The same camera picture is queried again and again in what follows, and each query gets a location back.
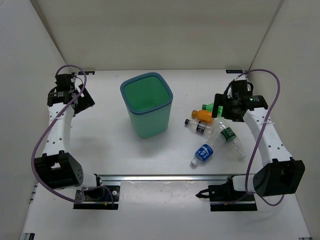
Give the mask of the clear bottle black label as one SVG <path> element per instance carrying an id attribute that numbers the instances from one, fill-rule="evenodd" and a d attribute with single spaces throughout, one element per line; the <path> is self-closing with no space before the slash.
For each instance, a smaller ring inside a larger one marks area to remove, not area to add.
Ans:
<path id="1" fill-rule="evenodd" d="M 203 136 L 207 139 L 213 136 L 215 130 L 213 124 L 198 119 L 186 119 L 184 121 L 184 126 L 190 129 L 194 134 Z"/>

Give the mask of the clear bottle green label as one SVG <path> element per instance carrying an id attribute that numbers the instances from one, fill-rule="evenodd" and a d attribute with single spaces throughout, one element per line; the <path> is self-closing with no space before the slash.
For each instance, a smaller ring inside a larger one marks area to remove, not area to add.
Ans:
<path id="1" fill-rule="evenodd" d="M 223 107 L 218 106 L 217 117 L 214 118 L 215 129 L 222 136 L 230 153 L 239 161 L 242 161 L 247 156 L 243 148 L 243 144 L 226 120 L 222 118 L 222 113 Z"/>

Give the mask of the clear bottle blue label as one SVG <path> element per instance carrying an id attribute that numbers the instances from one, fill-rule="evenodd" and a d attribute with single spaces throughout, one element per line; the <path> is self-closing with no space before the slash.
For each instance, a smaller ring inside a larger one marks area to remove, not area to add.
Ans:
<path id="1" fill-rule="evenodd" d="M 214 134 L 195 152 L 190 164 L 196 167 L 197 165 L 206 163 L 225 143 L 226 139 L 221 133 Z"/>

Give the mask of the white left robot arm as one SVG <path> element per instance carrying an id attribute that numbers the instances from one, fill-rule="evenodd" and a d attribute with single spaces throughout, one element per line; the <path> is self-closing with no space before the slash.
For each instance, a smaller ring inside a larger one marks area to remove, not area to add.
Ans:
<path id="1" fill-rule="evenodd" d="M 84 172 L 80 163 L 69 153 L 70 133 L 73 117 L 92 107 L 95 102 L 86 89 L 83 90 L 66 110 L 59 112 L 79 93 L 72 74 L 58 74 L 54 87 L 47 96 L 49 123 L 55 121 L 46 134 L 42 156 L 34 160 L 39 178 L 52 189 L 88 188 L 87 194 L 93 200 L 100 200 L 105 188 L 96 174 Z"/>

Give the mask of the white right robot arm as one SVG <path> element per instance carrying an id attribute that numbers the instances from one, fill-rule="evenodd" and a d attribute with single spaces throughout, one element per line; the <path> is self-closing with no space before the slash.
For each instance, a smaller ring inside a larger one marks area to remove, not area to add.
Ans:
<path id="1" fill-rule="evenodd" d="M 262 161 L 262 169 L 256 174 L 232 177 L 232 183 L 224 188 L 230 200 L 238 199 L 245 191 L 260 197 L 290 195 L 297 191 L 305 165 L 302 160 L 295 160 L 284 146 L 269 110 L 264 97 L 253 95 L 253 84 L 246 80 L 232 81 L 224 93 L 214 96 L 212 116 L 246 123 Z"/>

